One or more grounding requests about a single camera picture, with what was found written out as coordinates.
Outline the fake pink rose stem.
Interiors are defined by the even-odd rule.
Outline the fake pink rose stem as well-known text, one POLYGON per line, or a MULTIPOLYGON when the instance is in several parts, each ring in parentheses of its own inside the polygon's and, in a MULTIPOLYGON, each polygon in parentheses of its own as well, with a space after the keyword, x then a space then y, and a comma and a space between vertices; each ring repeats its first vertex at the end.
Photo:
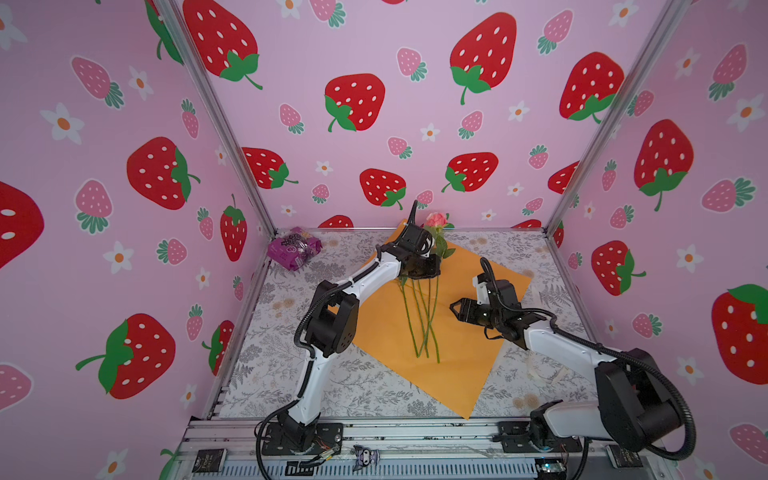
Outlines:
POLYGON ((434 240, 431 252, 440 259, 450 258, 456 251, 455 248, 448 246, 444 235, 445 230, 452 226, 453 224, 449 222, 449 214, 433 212, 427 216, 425 227, 434 240))

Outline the fake pale rose stem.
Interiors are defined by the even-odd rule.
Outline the fake pale rose stem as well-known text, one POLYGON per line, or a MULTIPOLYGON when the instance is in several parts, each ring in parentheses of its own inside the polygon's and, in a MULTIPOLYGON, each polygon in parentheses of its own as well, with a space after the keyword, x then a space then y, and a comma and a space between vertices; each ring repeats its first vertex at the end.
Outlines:
POLYGON ((434 321, 438 308, 440 279, 425 280, 426 290, 419 289, 420 299, 424 308, 423 340, 421 353, 427 358, 433 356, 437 363, 441 362, 439 343, 436 337, 434 321))

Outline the fake cream rose stem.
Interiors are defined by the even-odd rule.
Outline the fake cream rose stem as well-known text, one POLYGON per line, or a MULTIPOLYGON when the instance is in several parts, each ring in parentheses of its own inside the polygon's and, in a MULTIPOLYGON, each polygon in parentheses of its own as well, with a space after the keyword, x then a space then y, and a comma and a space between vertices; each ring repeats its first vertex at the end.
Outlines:
POLYGON ((407 321, 408 330, 409 330, 409 334, 410 334, 410 338, 411 338, 411 342, 412 342, 413 352, 414 352, 415 357, 419 358, 420 357, 419 347, 417 346, 417 343, 416 343, 416 338, 415 338, 415 334, 414 334, 412 318, 411 318, 410 310, 409 310, 408 299, 407 299, 407 296, 406 296, 406 288, 405 288, 406 282, 407 282, 407 278, 404 277, 404 276, 399 276, 397 278, 397 280, 396 280, 396 284, 398 286, 398 289, 400 291, 400 294, 401 294, 402 300, 403 300, 403 305, 404 305, 405 314, 406 314, 406 321, 407 321))

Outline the orange wrapping paper sheet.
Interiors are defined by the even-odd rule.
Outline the orange wrapping paper sheet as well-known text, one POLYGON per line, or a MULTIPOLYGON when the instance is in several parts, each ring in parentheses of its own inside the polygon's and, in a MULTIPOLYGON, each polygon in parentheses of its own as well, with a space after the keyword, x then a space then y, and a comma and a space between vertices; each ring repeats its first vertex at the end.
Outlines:
MULTIPOLYGON (((506 356, 511 344, 487 340, 478 326, 456 320, 450 303, 475 294, 473 278, 486 257, 500 279, 527 296, 535 277, 525 261, 535 258, 540 237, 533 231, 454 232, 457 249, 441 266, 434 327, 441 362, 416 358, 402 296, 395 283, 362 306, 353 345, 340 355, 325 388, 322 411, 337 417, 507 417, 539 404, 528 388, 524 361, 506 356)), ((415 338, 416 307, 406 288, 415 338)))

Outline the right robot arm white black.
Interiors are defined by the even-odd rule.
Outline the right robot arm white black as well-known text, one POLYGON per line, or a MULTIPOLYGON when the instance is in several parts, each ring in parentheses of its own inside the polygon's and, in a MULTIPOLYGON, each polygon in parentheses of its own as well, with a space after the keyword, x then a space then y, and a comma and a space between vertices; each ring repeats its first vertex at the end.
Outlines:
POLYGON ((678 388, 641 349, 618 351, 562 329, 554 313, 525 308, 515 287, 495 276, 487 258, 473 280, 476 298, 450 308, 458 321, 492 331, 496 340, 548 357, 596 389, 593 401, 551 401, 534 409, 524 438, 547 451, 560 440, 607 440, 667 460, 689 458, 697 443, 692 411, 678 388))

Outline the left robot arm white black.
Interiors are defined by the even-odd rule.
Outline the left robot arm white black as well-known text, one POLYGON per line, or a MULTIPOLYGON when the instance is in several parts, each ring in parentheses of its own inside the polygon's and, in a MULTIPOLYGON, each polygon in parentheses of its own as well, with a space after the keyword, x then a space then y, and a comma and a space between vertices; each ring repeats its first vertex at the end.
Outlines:
POLYGON ((352 344, 360 308, 380 288, 401 278, 422 280, 440 274, 442 259, 432 251, 435 237, 416 222, 418 203, 397 237, 376 248, 360 270, 338 282, 321 282, 294 333, 294 344, 305 350, 304 372, 295 398, 265 417, 254 429, 255 453, 268 445, 303 453, 312 448, 321 403, 332 367, 352 344))

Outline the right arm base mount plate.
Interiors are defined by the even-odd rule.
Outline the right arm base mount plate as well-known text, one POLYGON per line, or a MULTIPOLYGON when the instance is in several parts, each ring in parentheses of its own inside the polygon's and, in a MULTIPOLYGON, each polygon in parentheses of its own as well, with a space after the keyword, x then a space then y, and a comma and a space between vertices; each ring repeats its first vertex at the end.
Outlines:
POLYGON ((575 437, 554 437, 539 427, 531 427, 529 420, 502 421, 492 441, 500 443, 505 453, 580 453, 581 441, 575 437))

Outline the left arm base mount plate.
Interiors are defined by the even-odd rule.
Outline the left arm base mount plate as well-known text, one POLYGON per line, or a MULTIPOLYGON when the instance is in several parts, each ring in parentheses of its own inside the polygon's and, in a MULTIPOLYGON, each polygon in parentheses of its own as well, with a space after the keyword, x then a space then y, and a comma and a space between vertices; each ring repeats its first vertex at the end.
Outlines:
POLYGON ((343 444, 343 423, 321 422, 302 431, 270 423, 261 437, 260 453, 266 456, 318 455, 343 444))

